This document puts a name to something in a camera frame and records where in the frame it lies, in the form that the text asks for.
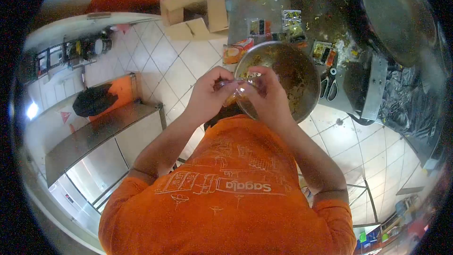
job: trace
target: hand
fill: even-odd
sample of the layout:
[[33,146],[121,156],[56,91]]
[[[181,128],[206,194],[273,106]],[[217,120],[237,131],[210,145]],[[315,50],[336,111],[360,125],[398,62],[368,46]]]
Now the hand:
[[258,118],[276,133],[293,126],[295,121],[289,110],[286,92],[275,72],[269,67],[254,66],[249,68],[249,73],[261,73],[261,78],[257,80],[258,91],[249,84],[241,85],[246,89],[246,96]]
[[237,83],[230,83],[220,90],[214,91],[214,84],[219,78],[233,80],[234,76],[227,69],[216,66],[198,79],[193,86],[192,95],[184,114],[196,126],[200,126],[216,116],[222,108],[223,102],[238,86]]

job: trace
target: person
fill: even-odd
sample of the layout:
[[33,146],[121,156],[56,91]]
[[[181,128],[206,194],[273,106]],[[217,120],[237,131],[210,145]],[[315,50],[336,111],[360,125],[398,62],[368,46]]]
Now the person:
[[[243,85],[259,121],[246,115],[208,128],[190,158],[170,173],[197,127],[213,118],[238,84],[215,67],[194,85],[185,111],[137,157],[101,216],[108,254],[352,254],[343,173],[291,116],[270,68],[258,92]],[[314,194],[309,207],[296,165]]]

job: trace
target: light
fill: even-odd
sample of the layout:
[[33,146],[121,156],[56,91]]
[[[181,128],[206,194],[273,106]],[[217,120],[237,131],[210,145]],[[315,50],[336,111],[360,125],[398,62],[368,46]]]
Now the light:
[[30,120],[32,120],[33,117],[35,117],[37,113],[38,113],[38,105],[33,102],[27,109],[27,116],[28,116],[28,118],[30,118]]

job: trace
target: large pan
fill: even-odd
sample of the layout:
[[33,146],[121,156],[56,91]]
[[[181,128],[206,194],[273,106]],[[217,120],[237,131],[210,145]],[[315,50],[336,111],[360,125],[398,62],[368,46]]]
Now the large pan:
[[422,46],[433,45],[434,20],[413,0],[351,0],[351,24],[359,39],[404,67],[419,60]]

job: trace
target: orange t-shirt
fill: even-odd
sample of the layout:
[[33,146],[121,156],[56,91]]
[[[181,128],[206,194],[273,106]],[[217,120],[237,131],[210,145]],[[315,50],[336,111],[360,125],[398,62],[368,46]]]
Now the orange t-shirt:
[[352,254],[351,210],[313,208],[294,157],[245,115],[208,129],[189,160],[148,186],[126,178],[101,216],[108,254]]

